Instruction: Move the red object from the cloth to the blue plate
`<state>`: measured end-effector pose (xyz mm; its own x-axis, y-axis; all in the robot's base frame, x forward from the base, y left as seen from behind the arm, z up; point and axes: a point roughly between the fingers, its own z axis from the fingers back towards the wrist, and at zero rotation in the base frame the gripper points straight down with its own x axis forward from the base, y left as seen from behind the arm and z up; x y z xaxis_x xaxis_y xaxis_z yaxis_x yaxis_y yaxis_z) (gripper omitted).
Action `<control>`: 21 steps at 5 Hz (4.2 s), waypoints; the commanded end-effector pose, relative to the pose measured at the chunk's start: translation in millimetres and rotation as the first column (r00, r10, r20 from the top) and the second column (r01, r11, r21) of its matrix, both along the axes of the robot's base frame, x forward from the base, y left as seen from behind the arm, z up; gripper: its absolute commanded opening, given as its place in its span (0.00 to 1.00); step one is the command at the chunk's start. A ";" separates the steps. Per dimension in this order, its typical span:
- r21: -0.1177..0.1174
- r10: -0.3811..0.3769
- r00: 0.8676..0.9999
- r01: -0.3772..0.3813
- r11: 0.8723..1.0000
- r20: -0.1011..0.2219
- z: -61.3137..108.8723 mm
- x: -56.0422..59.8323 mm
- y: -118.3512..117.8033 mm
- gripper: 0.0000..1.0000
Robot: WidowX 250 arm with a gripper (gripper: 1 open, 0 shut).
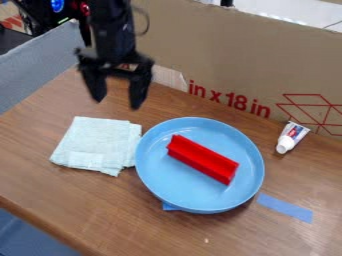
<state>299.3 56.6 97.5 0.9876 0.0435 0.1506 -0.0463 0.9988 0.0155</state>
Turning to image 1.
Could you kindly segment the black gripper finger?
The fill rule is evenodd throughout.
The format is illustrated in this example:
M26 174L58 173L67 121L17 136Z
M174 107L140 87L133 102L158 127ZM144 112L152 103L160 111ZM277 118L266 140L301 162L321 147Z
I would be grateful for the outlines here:
M130 107L138 110L148 98L149 88L153 80L153 73L148 72L130 79L129 97Z
M108 96L108 73L93 68L82 68L81 72L91 97L97 102L101 102Z

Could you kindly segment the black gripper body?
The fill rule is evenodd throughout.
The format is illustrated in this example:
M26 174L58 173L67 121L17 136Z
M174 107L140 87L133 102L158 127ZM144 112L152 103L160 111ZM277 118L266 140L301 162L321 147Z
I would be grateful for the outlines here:
M113 75L150 79L154 60L137 51L133 14L93 13L89 26L91 45L75 50L85 77L97 79Z

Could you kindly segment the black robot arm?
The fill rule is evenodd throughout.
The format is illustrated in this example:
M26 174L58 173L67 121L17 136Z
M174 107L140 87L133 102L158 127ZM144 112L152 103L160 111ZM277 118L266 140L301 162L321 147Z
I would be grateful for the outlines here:
M154 60L137 51L133 10L146 19L149 14L130 0L90 0L89 6L91 45L75 49L83 81L93 99L101 102L108 96L108 77L126 79L130 107L138 110L149 94Z

